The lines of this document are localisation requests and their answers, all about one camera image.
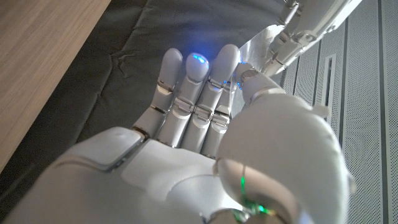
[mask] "wooden surface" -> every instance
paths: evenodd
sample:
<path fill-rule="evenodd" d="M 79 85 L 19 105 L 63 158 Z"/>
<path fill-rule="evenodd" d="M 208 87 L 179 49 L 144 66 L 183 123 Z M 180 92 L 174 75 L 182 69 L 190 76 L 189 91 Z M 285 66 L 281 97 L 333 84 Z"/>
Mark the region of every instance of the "wooden surface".
<path fill-rule="evenodd" d="M 109 2 L 0 0 L 0 172 Z"/>

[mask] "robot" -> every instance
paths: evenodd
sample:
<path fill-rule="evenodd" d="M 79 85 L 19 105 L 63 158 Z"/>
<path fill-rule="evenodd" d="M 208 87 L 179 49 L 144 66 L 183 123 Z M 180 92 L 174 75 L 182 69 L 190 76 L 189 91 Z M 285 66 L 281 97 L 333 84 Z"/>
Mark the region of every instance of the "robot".
<path fill-rule="evenodd" d="M 212 66 L 190 54 L 180 85 L 183 58 L 169 49 L 132 129 L 73 146 L 5 223 L 344 223 L 354 183 L 328 108 L 270 77 L 360 2 L 287 0 L 276 36 L 266 29 L 240 51 L 228 44 Z M 231 119 L 240 90 L 245 108 Z"/>

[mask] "wrinkled black fabric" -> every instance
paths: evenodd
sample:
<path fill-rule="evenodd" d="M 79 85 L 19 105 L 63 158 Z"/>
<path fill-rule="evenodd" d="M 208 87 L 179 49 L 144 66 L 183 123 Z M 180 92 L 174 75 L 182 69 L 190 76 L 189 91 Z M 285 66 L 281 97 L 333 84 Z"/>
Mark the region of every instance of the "wrinkled black fabric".
<path fill-rule="evenodd" d="M 76 142 L 131 127 L 150 105 L 165 51 L 212 61 L 274 24 L 283 0 L 113 0 L 0 175 L 0 220 Z"/>

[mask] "blue led light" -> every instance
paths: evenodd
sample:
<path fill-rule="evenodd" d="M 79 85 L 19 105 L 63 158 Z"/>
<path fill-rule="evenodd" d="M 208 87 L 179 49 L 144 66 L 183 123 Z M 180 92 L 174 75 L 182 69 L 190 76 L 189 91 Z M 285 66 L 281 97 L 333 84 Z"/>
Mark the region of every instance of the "blue led light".
<path fill-rule="evenodd" d="M 201 56 L 193 55 L 193 58 L 198 59 L 200 63 L 205 63 L 205 59 L 203 59 Z"/>

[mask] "gray perforated panel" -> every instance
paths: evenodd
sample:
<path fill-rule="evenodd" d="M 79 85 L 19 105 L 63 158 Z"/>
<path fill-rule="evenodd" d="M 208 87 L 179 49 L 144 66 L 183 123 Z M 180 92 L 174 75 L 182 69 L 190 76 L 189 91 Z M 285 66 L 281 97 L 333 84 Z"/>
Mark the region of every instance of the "gray perforated panel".
<path fill-rule="evenodd" d="M 293 94 L 294 78 L 297 70 L 297 59 L 286 68 L 286 77 L 284 82 L 284 90 L 287 94 Z"/>
<path fill-rule="evenodd" d="M 348 223 L 382 223 L 377 1 L 363 0 L 348 19 L 343 152 L 356 178 Z"/>
<path fill-rule="evenodd" d="M 295 94 L 303 98 L 309 105 L 313 102 L 313 89 L 315 87 L 315 76 L 317 75 L 317 58 L 319 43 L 308 49 L 300 56 L 298 64 Z"/>
<path fill-rule="evenodd" d="M 342 23 L 337 30 L 327 34 L 322 39 L 318 68 L 317 95 L 315 97 L 315 103 L 320 104 L 323 88 L 323 73 L 325 69 L 324 61 L 327 56 L 336 54 L 335 85 L 333 88 L 333 105 L 331 105 L 330 125 L 337 137 L 339 136 L 340 131 L 341 75 L 343 71 L 344 35 L 345 22 Z"/>
<path fill-rule="evenodd" d="M 398 223 L 398 1 L 382 1 L 389 223 Z"/>

